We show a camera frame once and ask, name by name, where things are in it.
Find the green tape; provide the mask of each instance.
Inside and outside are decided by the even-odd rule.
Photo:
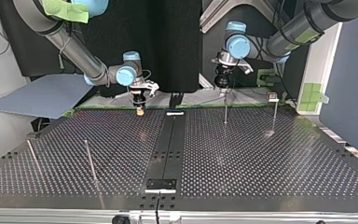
[[[322,97],[321,90],[322,84],[320,83],[304,83],[298,110],[310,112],[316,111]]]
[[[267,83],[264,80],[261,80],[261,76],[275,77],[275,69],[258,69],[257,71],[257,86],[274,86],[274,83]]]
[[[302,33],[296,39],[296,42],[307,43],[307,42],[309,42],[310,40],[314,39],[315,37],[317,37],[319,35],[320,34],[318,32],[316,32],[313,29],[309,28],[308,30],[306,30],[304,33]],[[287,50],[294,50],[294,49],[297,49],[298,47],[300,47],[300,46],[291,44],[291,45],[287,46],[286,49]]]
[[[89,10],[85,4],[72,4],[62,0],[43,0],[47,15],[66,21],[89,22]]]

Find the robot end effector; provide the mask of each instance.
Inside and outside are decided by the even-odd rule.
[[[236,67],[239,67],[245,75],[254,71],[252,66],[244,60],[251,51],[251,44],[245,36],[245,32],[246,25],[244,23],[238,21],[229,22],[222,50],[217,53],[217,58],[212,59],[212,63],[217,63],[214,84],[220,88],[220,96],[227,94],[230,83],[229,76],[232,75]]]
[[[129,88],[133,95],[133,104],[137,114],[145,112],[146,99],[144,92],[150,90],[154,97],[159,89],[157,83],[145,80],[138,52],[130,51],[123,55],[122,65],[107,66],[84,46],[76,35],[68,33],[65,22],[46,15],[40,0],[14,0],[14,6],[22,19],[37,34],[47,38],[57,49],[59,57],[64,54],[85,74],[90,85],[106,85],[118,83]]]

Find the metal frame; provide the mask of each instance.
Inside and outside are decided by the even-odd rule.
[[[3,216],[0,216],[0,221],[10,222],[20,220],[21,222],[33,222],[35,218],[39,218],[38,221],[40,221],[42,220],[40,219],[41,217],[36,214],[50,211],[50,214],[45,214],[42,218],[46,218],[47,221],[51,221],[52,223],[65,223],[66,220],[68,222],[76,221],[78,223],[91,222],[92,218],[95,218],[92,220],[93,222],[98,220],[101,223],[109,223],[111,218],[117,214],[142,216],[142,220],[147,222],[148,220],[155,220],[155,213],[153,211],[156,211],[156,209],[158,209],[161,220],[169,220],[170,223],[174,223],[174,217],[181,217],[181,220],[184,223],[192,223],[193,221],[197,223],[204,221],[213,223],[216,221],[216,223],[219,223],[219,221],[222,220],[232,220],[233,222],[240,223],[246,223],[247,221],[249,223],[257,221],[273,222],[278,220],[296,220],[301,222],[313,221],[316,220],[316,218],[321,219],[321,216],[324,216],[326,220],[333,220],[335,218],[337,221],[345,219],[353,222],[358,221],[358,214],[354,213],[358,212],[358,199],[329,198],[326,200],[323,198],[312,197],[296,198],[279,196],[268,199],[224,197],[208,199],[197,197],[186,198],[182,196],[181,178],[183,169],[182,164],[185,154],[184,139],[185,135],[188,134],[185,131],[186,116],[188,116],[187,113],[190,113],[190,111],[186,111],[184,116],[163,117],[165,118],[165,122],[162,126],[160,138],[154,147],[154,152],[157,152],[157,157],[155,159],[152,158],[149,161],[144,179],[144,181],[147,181],[148,178],[176,179],[177,191],[174,194],[161,192],[158,195],[157,193],[148,194],[141,192],[139,195],[132,198],[115,196],[102,199],[95,196],[58,196],[54,194],[48,197],[45,196],[44,198],[22,197],[20,195],[8,197],[0,196],[0,213],[5,213]],[[341,160],[345,161],[353,169],[358,171],[358,160],[355,157],[350,156],[348,151],[328,137],[323,131],[317,128],[313,128],[313,130],[316,132],[315,136],[320,138],[321,142],[324,142],[333,148],[334,153],[337,153],[339,157],[341,157],[342,154]],[[26,148],[27,147],[24,144],[12,152],[20,152],[21,150],[26,150]],[[342,148],[343,150],[336,152],[337,148]],[[0,160],[0,167],[5,163],[5,160]],[[15,209],[16,207],[26,208],[31,206],[33,207],[32,209]],[[123,209],[133,212],[118,212],[118,210],[122,211]],[[276,213],[260,213],[267,211],[276,211]],[[297,213],[296,211],[328,211],[329,213],[321,215],[320,213]],[[334,215],[332,215],[332,213],[330,213],[331,211],[347,212],[348,214],[334,213]]]
[[[206,34],[218,21],[220,21],[228,12],[240,5],[250,5],[255,7],[271,23],[274,17],[274,6],[269,0],[213,0],[208,8],[200,17],[200,29]],[[289,21],[286,13],[282,14],[282,21]]]
[[[137,223],[156,223],[154,212],[120,212],[118,210],[0,209],[1,223],[112,223],[114,216],[128,216]],[[343,213],[158,213],[162,223],[358,223],[358,214]]]

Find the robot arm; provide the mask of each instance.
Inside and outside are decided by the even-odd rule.
[[[352,21],[356,18],[358,0],[305,1],[304,10],[287,22],[268,40],[268,43],[266,42],[267,54],[264,54],[275,63],[300,45],[315,42],[325,30],[338,22]]]
[[[252,5],[273,22],[276,12],[269,0],[213,1],[201,16],[201,31],[206,33],[231,8],[239,5]],[[270,39],[246,36],[250,40],[250,52],[247,58],[263,59],[271,63],[285,62],[290,52],[301,45],[315,42],[325,30],[338,22],[358,18],[358,0],[305,0],[304,10],[285,25],[278,14],[280,31]]]
[[[85,74],[90,85],[107,85],[118,83],[129,87],[133,95],[133,103],[138,115],[145,110],[145,90],[150,90],[150,97],[155,95],[159,86],[157,83],[145,80],[138,52],[130,51],[123,55],[124,63],[107,67],[96,58],[71,33],[67,32],[65,22],[46,15],[42,0],[13,0],[22,19],[39,35],[47,38],[61,54],[64,54]]]

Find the green sticky note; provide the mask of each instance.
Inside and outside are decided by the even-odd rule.
[[[85,4],[72,4],[62,0],[43,0],[47,15],[66,21],[89,22],[89,10]]]
[[[309,103],[307,107],[307,111],[316,111],[318,103]]]
[[[308,104],[307,103],[301,103],[299,107],[299,111],[307,111]]]
[[[308,30],[306,30],[304,33],[302,33],[298,38],[296,38],[296,42],[300,42],[300,43],[307,43],[310,40],[312,40],[313,38],[319,36],[320,34],[316,31],[314,31],[312,28],[309,28]],[[291,44],[289,46],[286,47],[287,50],[294,50],[297,49],[298,47],[300,47],[299,45],[294,45]]]
[[[320,83],[314,83],[312,86],[312,91],[320,91],[322,88],[322,84]]]
[[[310,102],[317,103],[321,100],[321,93],[318,91],[313,91],[310,95]]]
[[[303,91],[312,91],[313,83],[304,83]]]

